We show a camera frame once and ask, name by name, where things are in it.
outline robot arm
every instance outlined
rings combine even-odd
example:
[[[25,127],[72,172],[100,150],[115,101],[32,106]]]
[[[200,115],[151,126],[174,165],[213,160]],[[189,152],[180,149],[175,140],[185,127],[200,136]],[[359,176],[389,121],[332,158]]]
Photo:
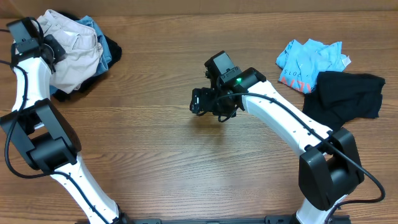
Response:
[[[294,223],[324,223],[333,207],[364,180],[362,172],[330,149],[334,145],[360,164],[352,134],[344,128],[333,133],[309,118],[278,94],[263,74],[254,68],[242,72],[225,52],[210,58],[205,67],[211,88],[193,90],[190,110],[197,115],[212,112],[220,121],[220,116],[235,116],[239,107],[270,126],[300,159],[298,184],[305,200]],[[326,161],[326,153],[333,157]]]
[[[269,81],[258,82],[248,89],[249,93],[257,93],[276,99],[283,105],[293,111],[302,121],[314,129],[324,139],[329,137],[331,129],[324,126],[307,115],[303,114],[294,105],[283,98],[272,86]],[[244,109],[261,121],[266,123],[272,130],[278,134],[289,146],[293,149],[298,157],[306,152],[305,148],[308,146],[317,146],[321,140],[314,135],[308,134],[308,131],[294,119],[286,110],[282,109],[275,103],[270,103],[268,100],[259,99],[255,96],[242,96]],[[341,202],[346,195],[343,195],[335,204]],[[327,211],[319,210],[314,207],[307,199],[304,200],[302,207],[295,214],[295,218],[299,223],[323,223],[331,209]]]
[[[0,119],[0,125],[8,134],[12,122],[17,119],[11,141],[35,170],[42,170],[62,184],[86,213],[90,223],[130,224],[125,213],[119,210],[90,174],[81,156],[81,146],[73,128],[57,111],[49,98],[52,64],[48,58],[48,44],[40,44],[39,33],[30,18],[7,25],[16,43],[13,62],[27,73],[27,83],[22,70],[14,67],[17,76],[17,96],[13,112]],[[17,117],[16,110],[22,105],[25,86],[27,101]],[[48,132],[30,139],[36,129],[46,127]]]

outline black cable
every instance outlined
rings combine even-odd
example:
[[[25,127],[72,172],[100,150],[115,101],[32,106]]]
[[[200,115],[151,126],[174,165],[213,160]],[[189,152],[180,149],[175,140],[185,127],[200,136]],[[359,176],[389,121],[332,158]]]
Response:
[[[197,116],[203,116],[203,115],[205,115],[207,113],[207,111],[204,111],[204,112],[202,112],[202,113],[197,113]]]
[[[221,91],[220,79],[221,79],[221,76],[219,75],[216,79],[216,86],[217,86],[218,91]]]
[[[41,46],[44,42],[44,33],[43,33],[43,29],[42,26],[39,24],[39,22],[37,22],[37,20],[34,17],[28,17],[30,20],[34,21],[37,24],[37,27],[39,28],[39,46]]]
[[[224,120],[221,120],[221,115],[218,116],[218,122],[224,123],[225,121],[232,118],[232,116],[234,116],[234,114],[236,114],[236,111],[238,110],[238,108],[239,108],[239,106],[236,106],[235,109]]]
[[[3,60],[0,60],[0,63],[9,65],[12,69],[12,65],[9,62],[5,62]],[[64,176],[66,179],[68,179],[77,189],[77,191],[79,191],[79,193],[81,194],[81,196],[83,197],[84,201],[87,203],[87,205],[91,208],[91,210],[97,214],[97,216],[100,217],[100,219],[102,219],[102,221],[104,221],[105,224],[109,224],[108,221],[105,219],[104,216],[102,216],[102,214],[99,213],[99,211],[97,211],[97,209],[95,209],[95,206],[93,206],[93,204],[91,204],[91,202],[88,200],[88,198],[86,197],[86,195],[84,194],[84,192],[82,191],[82,189],[79,187],[79,185],[75,182],[75,180],[73,180],[70,175],[64,174],[63,172],[49,172],[49,173],[43,173],[43,174],[36,174],[36,175],[24,175],[21,174],[20,172],[16,171],[13,166],[11,165],[10,159],[9,159],[9,145],[10,145],[10,141],[11,141],[11,136],[12,133],[14,132],[14,128],[18,122],[19,116],[21,115],[21,111],[25,108],[26,102],[27,102],[27,91],[28,91],[28,79],[27,79],[27,72],[21,68],[20,66],[16,65],[14,66],[16,68],[18,68],[22,74],[24,74],[24,80],[25,80],[25,86],[24,86],[24,95],[22,96],[22,104],[21,107],[19,108],[19,110],[17,111],[16,117],[14,118],[14,120],[11,123],[11,127],[9,132],[7,133],[7,138],[6,138],[6,145],[4,146],[4,157],[6,159],[6,165],[8,167],[8,169],[16,176],[24,178],[24,179],[34,179],[34,178],[39,178],[39,177],[46,177],[48,175],[62,175]]]
[[[360,170],[361,172],[363,172],[367,177],[369,177],[379,188],[380,190],[380,197],[375,198],[375,199],[367,199],[367,200],[348,200],[345,202],[340,202],[337,203],[330,211],[329,215],[327,216],[327,218],[325,219],[325,223],[329,222],[330,217],[334,214],[334,212],[336,211],[337,208],[339,208],[342,205],[347,205],[347,204],[351,204],[351,203],[377,203],[377,202],[381,202],[385,197],[386,197],[386,191],[384,190],[384,187],[382,186],[382,184],[380,183],[380,181],[378,181],[371,173],[369,173],[365,168],[361,167],[360,165],[358,165],[356,162],[354,162],[352,159],[350,159],[349,157],[347,157],[345,154],[343,154],[340,150],[338,150],[334,145],[330,144],[326,139],[322,138],[319,134],[317,134],[315,132],[314,129],[310,128],[306,123],[304,123],[304,121],[302,121],[293,111],[291,111],[288,107],[286,107],[284,104],[282,104],[281,102],[277,101],[275,98],[271,98],[269,96],[264,96],[261,94],[257,94],[257,93],[232,93],[232,94],[227,94],[224,96],[220,96],[216,99],[216,101],[219,101],[222,98],[226,98],[226,97],[232,97],[232,96],[256,96],[265,100],[269,100],[272,103],[277,104],[278,106],[280,106],[281,108],[283,108],[286,112],[288,112],[290,115],[292,115],[305,129],[307,129],[311,134],[313,134],[317,139],[321,140],[321,142],[323,144],[326,144],[328,147],[330,147],[335,153],[337,153],[339,156],[341,156],[342,158],[344,158],[345,160],[347,160],[349,163],[351,163],[352,165],[354,165],[358,170]]]

